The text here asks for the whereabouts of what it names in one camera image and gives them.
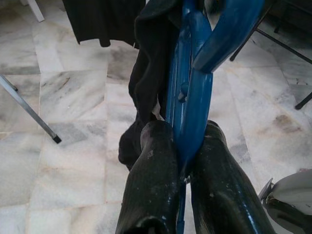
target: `floor tile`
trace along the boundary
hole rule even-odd
[[[115,232],[121,204],[77,209],[32,211],[29,234],[111,234]]]
[[[274,68],[270,69],[228,72],[247,147],[261,186],[271,177],[278,181],[304,166],[312,168],[309,121],[290,105],[295,101],[287,82],[276,74]]]
[[[30,209],[49,210],[104,203],[104,175],[76,169],[45,168],[38,173]]]
[[[45,137],[39,169],[77,170],[92,176],[104,176],[106,123],[72,122],[52,124],[62,139],[55,144]]]
[[[121,135],[133,124],[136,108],[130,105],[108,104],[107,145],[108,150],[118,150]]]
[[[40,74],[31,35],[0,37],[0,73],[4,75]]]
[[[128,91],[128,85],[126,84],[107,83],[106,98],[109,103],[133,106],[133,101]]]
[[[0,73],[40,74],[31,27],[11,9],[0,10]]]
[[[126,166],[118,162],[118,154],[111,158],[113,160],[106,163],[105,201],[121,202],[129,171]]]
[[[109,49],[99,42],[79,45],[70,27],[63,21],[47,19],[33,29],[41,73],[60,71],[107,71]]]
[[[245,44],[236,59],[229,64],[235,67],[268,67],[277,65],[272,54],[251,41]]]
[[[6,76],[19,89],[19,95],[38,113],[40,76]],[[38,124],[0,86],[0,132],[35,130]]]
[[[247,174],[255,190],[259,192],[260,187],[254,173],[236,104],[227,81],[227,74],[221,68],[214,73],[213,94],[208,119],[215,121],[220,126],[226,136],[231,154]]]
[[[29,202],[43,132],[11,133],[0,140],[0,207]]]
[[[40,115],[47,122],[105,120],[104,71],[41,75]]]
[[[112,41],[111,44],[107,82],[128,85],[138,50],[120,41]]]
[[[0,234],[25,234],[26,206],[0,208]]]

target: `white marble tile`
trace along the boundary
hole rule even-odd
[[[118,161],[117,152],[106,162],[105,172],[105,201],[121,202],[129,171]]]
[[[272,46],[270,52],[276,58],[290,84],[312,85],[312,65],[282,47]]]
[[[128,85],[138,50],[121,42],[111,41],[107,82]]]
[[[105,120],[104,71],[41,75],[40,115],[48,122]]]
[[[228,81],[260,186],[312,167],[310,124],[278,69],[233,69]]]
[[[78,209],[32,211],[29,234],[111,234],[115,232],[121,204]]]
[[[294,109],[295,98],[278,67],[229,69],[227,75],[246,133],[283,134],[285,129],[275,123],[284,116],[291,118],[293,130],[310,129],[306,117]]]
[[[31,210],[82,207],[104,203],[104,175],[76,169],[45,168],[38,173]]]
[[[276,60],[272,54],[248,41],[239,52],[233,62],[227,62],[228,66],[234,67],[268,67],[276,66]]]
[[[19,95],[38,113],[40,76],[6,76],[19,89]],[[38,124],[0,86],[0,132],[35,130]]]
[[[88,176],[104,176],[106,123],[99,121],[52,124],[62,139],[55,144],[46,135],[39,169],[77,170]]]
[[[126,84],[106,84],[106,100],[109,103],[133,106],[133,101],[129,95],[128,85]]]
[[[26,206],[0,208],[0,234],[25,234]]]
[[[108,104],[107,145],[108,150],[118,150],[121,135],[133,124],[136,108],[130,105]]]
[[[56,145],[48,136],[45,138],[30,208],[103,204],[105,122],[60,123],[51,127],[62,142]]]
[[[254,173],[236,104],[227,81],[227,74],[221,68],[214,73],[213,94],[208,119],[215,121],[220,126],[231,154],[247,174],[255,190],[259,192],[261,188]]]
[[[0,10],[0,73],[40,74],[31,27],[11,9]]]
[[[40,74],[31,35],[0,37],[0,73],[4,75]]]
[[[29,202],[43,132],[10,133],[0,140],[0,207]]]
[[[66,13],[34,26],[33,36],[40,71],[107,71],[109,48],[99,43],[77,43]]]
[[[185,199],[185,215],[184,215],[184,233],[196,234],[193,209],[192,209],[192,192],[191,185],[186,186],[186,199]]]
[[[0,9],[0,38],[14,36],[16,32],[29,35],[31,34],[31,27],[11,8]]]

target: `blue metal bar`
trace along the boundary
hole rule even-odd
[[[204,73],[216,70],[246,39],[263,4],[264,0],[226,0],[225,10],[192,67]]]
[[[263,1],[227,0],[212,32],[206,16],[196,9],[195,0],[184,0],[182,27],[169,76],[166,113],[166,121],[174,130],[181,176],[178,234],[184,232],[187,166],[202,144],[207,124],[212,72],[247,37],[256,23]]]

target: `black garment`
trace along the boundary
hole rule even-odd
[[[199,9],[203,9],[204,0],[197,2]],[[165,117],[171,51],[181,25],[182,3],[182,0],[150,0],[135,21],[140,51],[131,74],[129,94],[136,106],[137,118],[119,142],[119,160],[127,161],[129,169],[140,155],[143,127],[155,119],[152,110],[157,98],[160,114]],[[134,150],[128,147],[130,139]]]
[[[110,39],[130,45],[136,42],[134,22],[145,0],[63,0],[63,3],[78,43],[99,39],[101,46],[107,47]]]
[[[116,234],[175,234],[179,176],[171,126],[148,123],[142,153],[127,178]]]
[[[119,160],[131,169],[141,153],[141,131],[155,120],[152,110],[157,98],[165,117],[171,46],[179,33],[183,0],[150,0],[144,8],[145,0],[63,2],[78,42],[99,38],[102,46],[109,46],[109,39],[118,39],[137,41],[140,48],[129,82],[137,117],[119,142]],[[203,9],[204,0],[197,2]]]

